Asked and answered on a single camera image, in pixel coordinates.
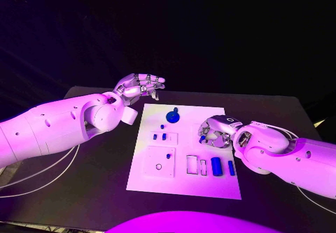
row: black table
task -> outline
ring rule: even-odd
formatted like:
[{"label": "black table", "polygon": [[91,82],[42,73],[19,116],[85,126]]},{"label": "black table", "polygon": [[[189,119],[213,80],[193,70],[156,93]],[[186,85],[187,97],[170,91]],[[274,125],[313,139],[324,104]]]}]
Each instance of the black table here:
[{"label": "black table", "polygon": [[[108,90],[76,86],[65,98]],[[144,103],[223,107],[225,113],[245,124],[255,120],[288,129],[301,137],[320,140],[294,97],[160,91],[160,101],[147,97],[133,105],[140,113],[133,126],[121,122],[111,132],[81,145],[69,170],[46,188],[22,197],[0,199],[1,221],[107,230],[150,213],[186,210],[232,216],[284,232],[334,231],[336,216],[303,197],[294,185],[272,174],[252,172],[238,158],[235,165],[242,200],[127,191]],[[13,180],[42,170],[63,154],[27,159]],[[42,175],[3,190],[0,195],[29,191],[46,184],[71,159],[72,156]],[[334,200],[308,191],[306,193],[336,210]]]}]

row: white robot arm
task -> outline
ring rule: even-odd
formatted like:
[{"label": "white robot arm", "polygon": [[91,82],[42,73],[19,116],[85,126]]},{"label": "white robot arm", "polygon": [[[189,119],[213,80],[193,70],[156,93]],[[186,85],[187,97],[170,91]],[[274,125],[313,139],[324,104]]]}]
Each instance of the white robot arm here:
[{"label": "white robot arm", "polygon": [[111,92],[45,103],[0,123],[0,167],[34,156],[53,154],[111,131],[120,121],[133,124],[131,105],[140,96],[164,88],[164,79],[130,74]]},{"label": "white robot arm", "polygon": [[[210,130],[215,140],[206,139]],[[199,136],[202,144],[219,148],[232,141],[235,156],[254,172],[272,172],[287,183],[336,199],[336,145],[298,138],[285,129],[255,121],[244,126],[225,115],[206,119]]]}]

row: circular hole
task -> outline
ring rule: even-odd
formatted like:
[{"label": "circular hole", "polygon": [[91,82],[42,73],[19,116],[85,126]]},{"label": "circular hole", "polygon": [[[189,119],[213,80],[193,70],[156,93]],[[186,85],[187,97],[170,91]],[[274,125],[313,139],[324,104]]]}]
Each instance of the circular hole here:
[{"label": "circular hole", "polygon": [[308,159],[310,157],[311,157],[311,152],[307,151],[307,152],[306,152],[306,158]]}]

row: white board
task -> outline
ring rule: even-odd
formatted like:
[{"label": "white board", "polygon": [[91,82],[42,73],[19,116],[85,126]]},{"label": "white board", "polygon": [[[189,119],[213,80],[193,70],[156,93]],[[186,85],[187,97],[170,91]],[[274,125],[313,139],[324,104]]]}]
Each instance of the white board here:
[{"label": "white board", "polygon": [[[171,124],[166,114],[174,107],[180,120]],[[241,199],[236,171],[235,176],[231,176],[228,167],[228,161],[235,164],[232,147],[219,149],[202,145],[197,136],[202,122],[213,115],[223,114],[223,108],[144,104],[127,190]],[[197,174],[187,174],[187,155],[196,156]],[[213,176],[212,173],[213,157],[221,158],[222,176]],[[206,161],[202,165],[206,167],[206,176],[203,172],[200,174],[200,160]]]}]

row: robotic hand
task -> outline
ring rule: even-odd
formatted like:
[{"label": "robotic hand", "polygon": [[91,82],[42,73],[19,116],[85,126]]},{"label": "robotic hand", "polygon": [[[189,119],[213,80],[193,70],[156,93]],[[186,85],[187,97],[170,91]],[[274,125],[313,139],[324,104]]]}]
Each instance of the robotic hand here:
[{"label": "robotic hand", "polygon": [[[215,140],[206,139],[210,131]],[[298,138],[285,129],[255,121],[244,126],[225,115],[205,120],[197,135],[199,142],[213,147],[226,148],[232,141],[235,156],[254,172],[272,172],[287,183],[336,199],[336,145]]]},{"label": "robotic hand", "polygon": [[164,79],[150,74],[125,76],[114,91],[45,103],[0,123],[0,167],[39,155],[62,152],[111,131],[120,121],[133,124],[131,105],[140,96],[159,100]]}]

